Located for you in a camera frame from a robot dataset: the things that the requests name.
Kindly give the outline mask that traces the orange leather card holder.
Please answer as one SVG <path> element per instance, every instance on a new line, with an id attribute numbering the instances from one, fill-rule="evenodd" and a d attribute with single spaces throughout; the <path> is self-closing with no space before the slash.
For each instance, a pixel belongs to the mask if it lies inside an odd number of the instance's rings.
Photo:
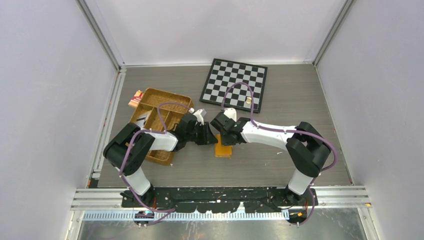
<path id="1" fill-rule="evenodd" d="M 221 135 L 215 135 L 217 143 L 214 144 L 214 156 L 217 158 L 230 158 L 233 153 L 232 145 L 222 145 Z"/>

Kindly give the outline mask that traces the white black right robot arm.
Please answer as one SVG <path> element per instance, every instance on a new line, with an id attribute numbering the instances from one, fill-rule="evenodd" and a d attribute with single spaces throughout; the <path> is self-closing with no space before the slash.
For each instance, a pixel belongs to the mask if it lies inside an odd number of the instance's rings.
<path id="1" fill-rule="evenodd" d="M 305 191 L 325 170 L 330 154 L 336 152 L 329 141 L 304 121 L 296 126 L 277 126 L 246 117 L 234 120 L 225 110 L 219 112 L 210 124 L 219 131 L 224 146 L 254 143 L 287 151 L 295 166 L 285 192 L 291 205 L 299 205 L 305 199 Z"/>

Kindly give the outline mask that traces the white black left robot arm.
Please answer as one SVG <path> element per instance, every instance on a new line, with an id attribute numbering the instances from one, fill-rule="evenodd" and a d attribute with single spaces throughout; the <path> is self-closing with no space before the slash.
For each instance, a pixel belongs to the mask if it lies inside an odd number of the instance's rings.
<path id="1" fill-rule="evenodd" d="M 213 145 L 218 142 L 209 123 L 199 116 L 186 113 L 171 130 L 154 131 L 128 123 L 104 148 L 103 157 L 108 160 L 132 189 L 134 200 L 141 207 L 153 202 L 151 182 L 142 170 L 142 163 L 151 151 L 177 152 L 188 142 L 196 145 Z"/>

